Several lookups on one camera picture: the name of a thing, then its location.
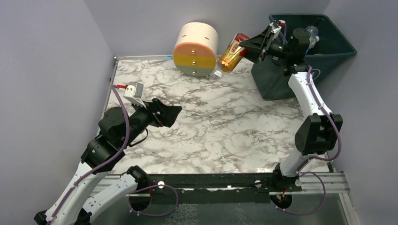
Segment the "red gold label bottle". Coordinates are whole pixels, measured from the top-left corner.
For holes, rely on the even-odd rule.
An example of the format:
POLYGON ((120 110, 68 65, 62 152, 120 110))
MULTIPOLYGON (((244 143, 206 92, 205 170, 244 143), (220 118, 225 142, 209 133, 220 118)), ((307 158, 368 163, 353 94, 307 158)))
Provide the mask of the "red gold label bottle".
POLYGON ((216 62, 215 69, 211 76, 215 79, 221 78, 225 74, 229 74, 241 61, 246 54, 246 49, 240 45, 241 42, 248 40, 249 37, 243 33, 237 33, 225 51, 221 54, 216 62))

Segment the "blue cap clear bottle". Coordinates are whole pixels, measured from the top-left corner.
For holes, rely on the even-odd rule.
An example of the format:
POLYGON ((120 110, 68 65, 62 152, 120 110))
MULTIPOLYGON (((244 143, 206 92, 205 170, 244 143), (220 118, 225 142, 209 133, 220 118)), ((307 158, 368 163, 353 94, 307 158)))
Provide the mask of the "blue cap clear bottle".
POLYGON ((308 50, 310 50, 320 40, 320 38, 318 36, 318 28, 311 25, 311 26, 307 26, 305 29, 310 33, 310 38, 309 38, 310 44, 308 47, 308 50))

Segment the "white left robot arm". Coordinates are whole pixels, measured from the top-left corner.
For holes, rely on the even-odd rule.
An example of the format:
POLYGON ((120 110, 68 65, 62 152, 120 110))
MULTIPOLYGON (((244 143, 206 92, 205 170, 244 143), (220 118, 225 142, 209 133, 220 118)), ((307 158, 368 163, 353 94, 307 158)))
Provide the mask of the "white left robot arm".
POLYGON ((168 106, 154 98, 144 106, 134 106, 128 115, 124 107, 108 109, 99 121, 99 134, 92 139, 81 156, 77 171, 60 198, 49 209, 38 212, 38 225, 90 225, 105 209, 122 196, 137 191, 150 193, 148 174, 139 166, 131 166, 115 183, 92 195, 96 188, 125 155, 124 149, 148 126, 171 127, 181 106, 168 106))

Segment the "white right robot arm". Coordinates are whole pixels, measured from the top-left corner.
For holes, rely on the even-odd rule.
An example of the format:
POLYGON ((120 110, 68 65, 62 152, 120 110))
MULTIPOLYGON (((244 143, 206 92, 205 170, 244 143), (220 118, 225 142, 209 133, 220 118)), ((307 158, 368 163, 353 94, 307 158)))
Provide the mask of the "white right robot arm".
POLYGON ((276 41, 285 22, 271 22, 259 35, 240 43, 245 49, 244 57, 260 63, 267 56, 277 57, 283 76, 294 92, 305 120, 294 137, 296 149, 277 164, 272 173, 271 183, 275 188, 287 188, 299 177, 299 172, 312 159, 326 161, 322 157, 336 145, 341 150, 339 131, 343 118, 326 106, 319 94, 313 76, 312 67, 304 57, 310 44, 310 33, 303 28, 293 31, 286 44, 276 41))

